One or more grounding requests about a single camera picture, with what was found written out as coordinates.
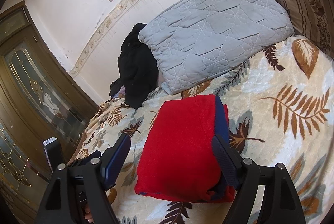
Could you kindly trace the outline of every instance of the wooden door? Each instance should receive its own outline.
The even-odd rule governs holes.
[[[42,142],[58,138],[68,161],[96,111],[47,49],[24,3],[0,15],[0,188],[22,221],[34,219],[51,177]]]

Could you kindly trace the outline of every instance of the red cloth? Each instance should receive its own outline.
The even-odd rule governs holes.
[[[214,95],[166,101],[147,137],[135,192],[169,201],[210,202],[210,189],[221,175],[211,149],[214,125]],[[228,186],[224,198],[214,202],[233,198],[234,189]]]

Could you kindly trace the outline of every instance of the bed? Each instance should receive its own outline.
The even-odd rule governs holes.
[[[161,105],[198,94],[216,94],[229,111],[229,144],[259,165],[283,162],[307,223],[320,223],[334,203],[334,63],[303,36],[266,47],[239,67],[193,88],[168,95],[160,87],[135,110],[115,98],[101,105],[76,158],[113,146],[121,133],[131,150],[107,192],[120,223],[222,223],[229,203],[175,203],[136,195],[136,168]],[[259,187],[249,223],[256,223]]]

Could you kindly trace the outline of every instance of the blue fabric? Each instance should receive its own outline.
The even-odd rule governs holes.
[[[224,106],[218,96],[216,96],[216,118],[214,121],[215,135],[221,136],[228,144],[228,123],[225,118]]]
[[[224,106],[218,96],[216,96],[216,117],[214,121],[214,132],[215,135],[221,136],[228,144],[228,124],[226,122]],[[214,191],[215,194],[211,200],[219,200],[225,195],[225,189],[227,182],[223,174],[221,174],[219,182],[210,190]]]

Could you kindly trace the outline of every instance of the black jacket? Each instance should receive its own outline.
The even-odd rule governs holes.
[[[159,70],[157,61],[147,45],[138,40],[146,24],[137,23],[121,46],[118,69],[125,86],[125,103],[138,109],[147,95],[156,89]]]

